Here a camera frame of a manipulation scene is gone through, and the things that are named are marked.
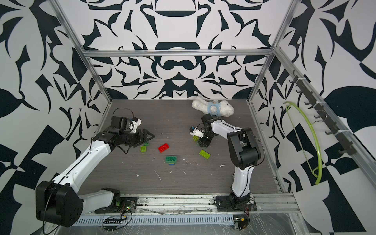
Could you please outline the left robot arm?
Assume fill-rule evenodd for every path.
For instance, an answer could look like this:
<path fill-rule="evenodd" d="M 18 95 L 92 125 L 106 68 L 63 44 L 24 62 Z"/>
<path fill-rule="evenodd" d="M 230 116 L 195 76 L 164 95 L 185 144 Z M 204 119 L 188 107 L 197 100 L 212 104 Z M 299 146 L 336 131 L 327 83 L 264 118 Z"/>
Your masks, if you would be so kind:
<path fill-rule="evenodd" d="M 89 212 L 122 211 L 124 202 L 119 190 L 103 188 L 82 196 L 78 192 L 97 165 L 115 148 L 138 147 L 155 137 L 148 130 L 139 129 L 141 123 L 136 117 L 113 116 L 110 126 L 96 134 L 84 153 L 65 171 L 37 186 L 36 218 L 43 223 L 70 227 Z"/>

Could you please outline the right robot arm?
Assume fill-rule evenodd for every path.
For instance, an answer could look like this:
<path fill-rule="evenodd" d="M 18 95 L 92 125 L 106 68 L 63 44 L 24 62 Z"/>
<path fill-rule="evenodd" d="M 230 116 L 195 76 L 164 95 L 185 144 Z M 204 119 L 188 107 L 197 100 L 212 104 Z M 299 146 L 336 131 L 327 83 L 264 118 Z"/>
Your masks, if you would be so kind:
<path fill-rule="evenodd" d="M 257 138 L 250 128 L 235 127 L 221 117 L 205 114 L 201 120 L 201 130 L 190 129 L 191 134 L 199 138 L 199 145 L 209 147 L 215 136 L 223 137 L 228 142 L 230 158 L 235 166 L 232 192 L 228 196 L 217 196 L 214 203 L 219 209 L 240 208 L 250 202 L 252 173 L 261 159 Z"/>

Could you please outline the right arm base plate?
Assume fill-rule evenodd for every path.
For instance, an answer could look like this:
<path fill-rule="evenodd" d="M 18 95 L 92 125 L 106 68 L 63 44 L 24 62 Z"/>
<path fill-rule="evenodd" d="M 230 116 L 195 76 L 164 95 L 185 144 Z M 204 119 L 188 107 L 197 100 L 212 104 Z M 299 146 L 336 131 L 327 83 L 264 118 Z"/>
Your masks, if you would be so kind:
<path fill-rule="evenodd" d="M 213 203 L 220 212 L 257 211 L 255 198 L 251 193 L 243 197 L 236 197 L 233 193 L 228 196 L 217 196 Z"/>

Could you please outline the dark green long lego brick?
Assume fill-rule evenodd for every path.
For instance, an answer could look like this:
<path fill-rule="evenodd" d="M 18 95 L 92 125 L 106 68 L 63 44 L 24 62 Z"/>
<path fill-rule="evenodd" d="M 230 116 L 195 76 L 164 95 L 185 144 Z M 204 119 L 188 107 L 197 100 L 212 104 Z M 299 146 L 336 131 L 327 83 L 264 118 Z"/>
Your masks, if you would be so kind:
<path fill-rule="evenodd" d="M 177 157 L 176 156 L 166 156 L 165 161 L 167 163 L 176 163 L 177 162 Z"/>

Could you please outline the red lego brick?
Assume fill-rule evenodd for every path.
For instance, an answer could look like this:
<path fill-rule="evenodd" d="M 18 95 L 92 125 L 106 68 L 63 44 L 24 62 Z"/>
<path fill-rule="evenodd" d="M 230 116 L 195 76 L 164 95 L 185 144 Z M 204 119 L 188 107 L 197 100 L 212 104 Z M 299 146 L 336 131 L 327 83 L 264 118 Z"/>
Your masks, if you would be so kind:
<path fill-rule="evenodd" d="M 160 147 L 158 147 L 158 151 L 160 153 L 163 153 L 163 152 L 165 152 L 168 149 L 169 149 L 169 145 L 167 143 L 165 143 L 165 144 L 161 145 Z"/>

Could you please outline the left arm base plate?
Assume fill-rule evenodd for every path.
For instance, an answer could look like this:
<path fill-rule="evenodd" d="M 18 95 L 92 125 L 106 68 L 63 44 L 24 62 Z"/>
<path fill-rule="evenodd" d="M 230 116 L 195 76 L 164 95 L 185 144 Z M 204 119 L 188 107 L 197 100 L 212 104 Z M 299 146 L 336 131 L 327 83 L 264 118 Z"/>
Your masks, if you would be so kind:
<path fill-rule="evenodd" d="M 105 213 L 118 213 L 125 214 L 128 212 L 134 212 L 137 208 L 137 197 L 119 197 L 112 201 L 108 207 L 95 210 L 96 214 Z"/>

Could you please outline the lime long lego brick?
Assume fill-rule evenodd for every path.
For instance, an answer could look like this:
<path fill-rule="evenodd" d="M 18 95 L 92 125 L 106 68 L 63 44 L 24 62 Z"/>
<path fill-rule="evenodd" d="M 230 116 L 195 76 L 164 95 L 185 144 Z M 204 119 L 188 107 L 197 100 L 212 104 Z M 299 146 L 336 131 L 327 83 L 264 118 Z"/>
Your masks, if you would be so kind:
<path fill-rule="evenodd" d="M 210 158 L 210 156 L 211 156 L 211 154 L 209 154 L 208 152 L 206 152 L 206 151 L 204 151 L 204 150 L 200 150 L 199 155 L 202 156 L 203 158 L 207 159 L 207 160 L 208 160 L 208 159 Z"/>

